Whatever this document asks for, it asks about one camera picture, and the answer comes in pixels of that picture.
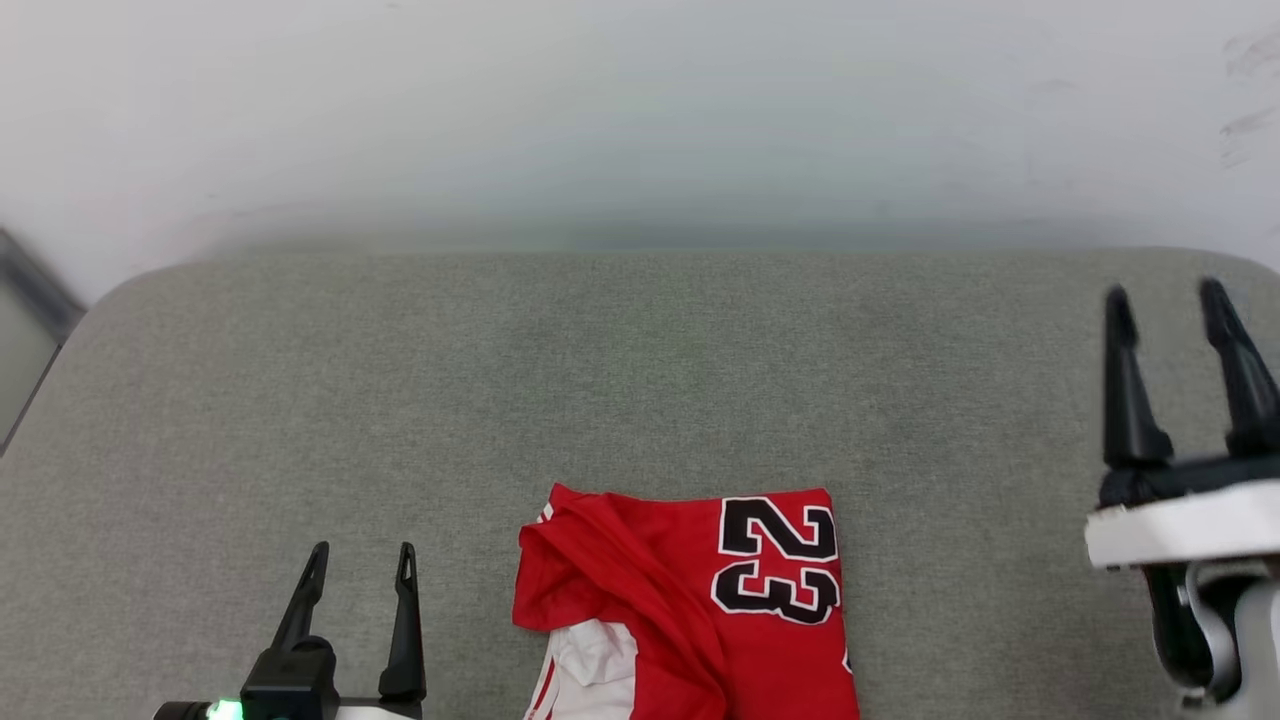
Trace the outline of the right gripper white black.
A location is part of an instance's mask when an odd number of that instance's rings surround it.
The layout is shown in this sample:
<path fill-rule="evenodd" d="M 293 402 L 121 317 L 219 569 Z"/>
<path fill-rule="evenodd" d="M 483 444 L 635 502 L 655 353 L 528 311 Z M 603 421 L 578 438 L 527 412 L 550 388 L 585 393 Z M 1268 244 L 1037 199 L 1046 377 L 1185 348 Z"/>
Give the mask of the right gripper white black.
<path fill-rule="evenodd" d="M 1256 559 L 1279 550 L 1279 391 L 1224 284 L 1199 283 L 1204 333 L 1219 355 L 1233 456 L 1169 465 L 1140 373 L 1126 291 L 1105 299 L 1103 461 L 1098 506 L 1085 519 L 1094 568 Z"/>

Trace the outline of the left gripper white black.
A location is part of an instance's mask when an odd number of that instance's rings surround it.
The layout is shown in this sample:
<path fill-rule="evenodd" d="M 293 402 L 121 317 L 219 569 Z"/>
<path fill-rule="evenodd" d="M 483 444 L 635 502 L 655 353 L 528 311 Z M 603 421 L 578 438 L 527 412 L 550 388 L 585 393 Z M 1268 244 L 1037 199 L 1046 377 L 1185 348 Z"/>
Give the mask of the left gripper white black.
<path fill-rule="evenodd" d="M 239 694 L 214 701 L 168 701 L 155 719 L 422 719 L 428 693 L 416 551 L 402 542 L 396 571 L 396 620 L 378 697 L 342 698 L 337 652 L 311 637 L 323 597 L 330 543 L 317 542 L 303 566 L 271 641 Z"/>

